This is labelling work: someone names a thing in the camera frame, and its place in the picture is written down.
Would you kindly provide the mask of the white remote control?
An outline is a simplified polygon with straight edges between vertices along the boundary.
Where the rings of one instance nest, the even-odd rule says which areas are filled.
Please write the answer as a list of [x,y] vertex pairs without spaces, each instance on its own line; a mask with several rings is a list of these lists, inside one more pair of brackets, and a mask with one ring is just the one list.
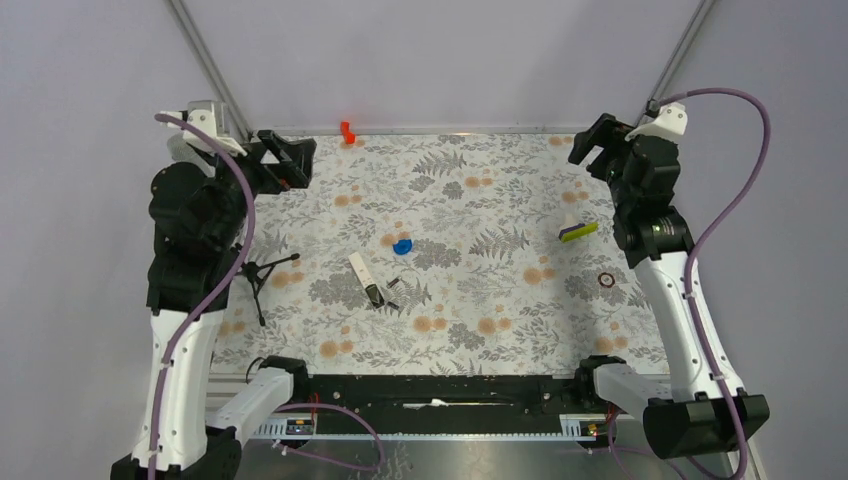
[[348,260],[372,307],[375,309],[383,307],[385,305],[385,299],[363,257],[358,252],[355,252],[348,256]]

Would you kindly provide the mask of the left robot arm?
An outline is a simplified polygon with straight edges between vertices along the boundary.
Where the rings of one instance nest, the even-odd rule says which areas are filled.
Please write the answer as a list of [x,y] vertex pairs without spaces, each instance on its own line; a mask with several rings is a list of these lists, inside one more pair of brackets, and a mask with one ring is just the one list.
[[155,224],[148,271],[153,358],[145,417],[130,454],[116,461],[114,479],[231,479],[242,450],[278,408],[309,401],[303,361],[273,356],[257,378],[216,413],[206,411],[217,332],[236,277],[259,289],[269,266],[246,258],[248,223],[260,195],[305,189],[317,144],[288,141],[261,130],[226,163],[216,152],[167,142],[172,162],[151,183]]

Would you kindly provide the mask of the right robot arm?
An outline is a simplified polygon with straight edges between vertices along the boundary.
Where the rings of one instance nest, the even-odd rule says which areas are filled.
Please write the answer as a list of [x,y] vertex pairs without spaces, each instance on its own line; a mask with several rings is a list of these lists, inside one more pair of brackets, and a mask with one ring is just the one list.
[[638,420],[654,454],[662,459],[739,451],[769,419],[766,398],[753,395],[736,374],[702,298],[695,243],[672,204],[680,175],[676,125],[654,133],[602,114],[575,136],[568,160],[581,163],[600,150],[590,175],[610,190],[613,233],[635,273],[661,335],[670,367],[663,386],[624,360],[592,355],[575,372],[573,396],[583,410],[612,404]]

